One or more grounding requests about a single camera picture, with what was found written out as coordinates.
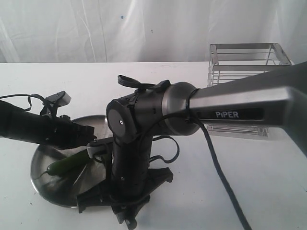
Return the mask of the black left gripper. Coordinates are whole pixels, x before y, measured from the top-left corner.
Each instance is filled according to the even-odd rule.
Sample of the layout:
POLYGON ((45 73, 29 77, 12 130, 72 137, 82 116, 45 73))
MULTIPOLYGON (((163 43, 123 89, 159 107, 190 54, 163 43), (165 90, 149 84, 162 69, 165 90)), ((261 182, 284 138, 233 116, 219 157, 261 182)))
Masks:
POLYGON ((66 115, 57 117, 55 125, 54 147, 61 150, 86 146, 97 138, 94 127, 72 122, 66 115))

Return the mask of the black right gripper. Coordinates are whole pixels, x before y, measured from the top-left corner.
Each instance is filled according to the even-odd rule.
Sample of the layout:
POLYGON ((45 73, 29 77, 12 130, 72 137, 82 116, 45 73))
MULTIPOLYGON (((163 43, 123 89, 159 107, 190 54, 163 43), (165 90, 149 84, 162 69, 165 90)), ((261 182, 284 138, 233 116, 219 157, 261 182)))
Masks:
POLYGON ((172 182, 169 168, 149 167, 152 142, 152 136, 129 144, 114 138, 106 178, 77 196, 78 211, 95 206, 111 206, 117 212, 121 207, 130 209, 147 202, 150 193, 164 182, 172 182))

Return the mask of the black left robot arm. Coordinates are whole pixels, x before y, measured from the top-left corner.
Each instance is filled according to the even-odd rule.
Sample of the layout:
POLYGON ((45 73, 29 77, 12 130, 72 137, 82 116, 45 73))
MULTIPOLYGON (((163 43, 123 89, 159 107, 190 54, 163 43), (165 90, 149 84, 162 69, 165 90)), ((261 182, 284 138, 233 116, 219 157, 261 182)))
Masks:
POLYGON ((52 119, 5 101, 0 102, 0 136, 60 150, 86 146, 96 138, 94 127, 72 122, 66 115, 52 119))

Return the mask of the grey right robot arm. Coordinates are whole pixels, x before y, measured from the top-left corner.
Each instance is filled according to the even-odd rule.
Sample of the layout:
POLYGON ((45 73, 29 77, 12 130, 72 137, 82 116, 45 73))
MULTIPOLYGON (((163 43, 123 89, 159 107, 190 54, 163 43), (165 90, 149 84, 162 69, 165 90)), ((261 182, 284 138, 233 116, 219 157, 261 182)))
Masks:
POLYGON ((135 92, 107 105, 111 166, 105 181, 77 196, 80 212, 110 206, 118 216, 137 214, 151 192, 173 179, 169 168, 149 167, 152 142, 189 136, 206 124, 279 127, 307 150, 306 63, 203 89, 168 80, 143 84, 123 75, 118 82, 135 92))

